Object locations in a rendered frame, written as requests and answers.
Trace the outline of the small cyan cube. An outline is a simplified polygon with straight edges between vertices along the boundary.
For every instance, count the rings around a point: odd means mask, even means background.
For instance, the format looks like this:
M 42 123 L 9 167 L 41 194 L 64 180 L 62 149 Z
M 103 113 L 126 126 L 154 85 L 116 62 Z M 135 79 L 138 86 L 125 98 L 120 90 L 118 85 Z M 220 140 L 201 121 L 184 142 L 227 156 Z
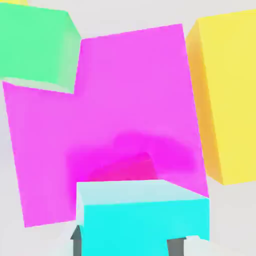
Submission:
M 76 184 L 81 256 L 169 256 L 168 240 L 210 238 L 210 201 L 166 180 Z

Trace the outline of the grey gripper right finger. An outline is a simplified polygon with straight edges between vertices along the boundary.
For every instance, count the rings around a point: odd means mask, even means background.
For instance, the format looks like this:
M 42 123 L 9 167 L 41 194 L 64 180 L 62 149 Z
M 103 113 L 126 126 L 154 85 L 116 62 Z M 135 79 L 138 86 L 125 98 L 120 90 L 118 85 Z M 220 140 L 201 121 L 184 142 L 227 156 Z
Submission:
M 168 256 L 222 256 L 222 250 L 198 236 L 167 240 Z

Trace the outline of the large green box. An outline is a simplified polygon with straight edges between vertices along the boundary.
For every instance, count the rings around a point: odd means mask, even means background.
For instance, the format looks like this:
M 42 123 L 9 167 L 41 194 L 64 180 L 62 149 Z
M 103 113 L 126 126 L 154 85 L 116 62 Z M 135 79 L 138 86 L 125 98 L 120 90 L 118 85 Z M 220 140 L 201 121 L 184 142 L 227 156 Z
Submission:
M 81 36 L 68 12 L 0 3 L 0 80 L 74 93 Z

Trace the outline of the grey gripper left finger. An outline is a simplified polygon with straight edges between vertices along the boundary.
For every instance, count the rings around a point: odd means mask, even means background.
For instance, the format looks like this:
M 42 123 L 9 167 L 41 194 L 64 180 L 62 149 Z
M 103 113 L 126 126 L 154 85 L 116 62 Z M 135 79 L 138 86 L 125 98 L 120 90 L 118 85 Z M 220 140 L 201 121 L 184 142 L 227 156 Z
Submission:
M 69 227 L 59 237 L 54 256 L 82 256 L 82 235 L 79 225 Z

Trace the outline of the large yellow box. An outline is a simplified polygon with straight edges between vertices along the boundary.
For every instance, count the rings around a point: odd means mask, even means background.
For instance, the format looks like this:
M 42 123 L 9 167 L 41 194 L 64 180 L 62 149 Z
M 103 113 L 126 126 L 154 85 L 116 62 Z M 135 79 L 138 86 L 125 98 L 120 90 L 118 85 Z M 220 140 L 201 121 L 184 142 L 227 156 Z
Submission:
M 256 9 L 198 18 L 185 41 L 207 174 L 256 181 Z

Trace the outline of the yellow block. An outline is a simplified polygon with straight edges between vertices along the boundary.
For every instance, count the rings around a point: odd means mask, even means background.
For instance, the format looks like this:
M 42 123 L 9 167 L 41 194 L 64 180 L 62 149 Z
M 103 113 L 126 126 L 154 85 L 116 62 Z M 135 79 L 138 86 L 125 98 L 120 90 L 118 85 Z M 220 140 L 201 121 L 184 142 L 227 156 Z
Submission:
M 28 0 L 0 0 L 1 3 L 15 4 L 15 5 L 28 5 Z

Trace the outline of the large magenta box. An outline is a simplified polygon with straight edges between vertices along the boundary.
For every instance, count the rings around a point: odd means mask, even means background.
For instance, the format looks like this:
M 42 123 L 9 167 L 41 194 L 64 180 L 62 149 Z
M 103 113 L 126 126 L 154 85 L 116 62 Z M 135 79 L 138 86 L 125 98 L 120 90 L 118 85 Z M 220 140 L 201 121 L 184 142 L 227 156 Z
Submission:
M 83 39 L 73 94 L 3 92 L 25 227 L 73 220 L 77 182 L 163 179 L 208 196 L 182 25 Z

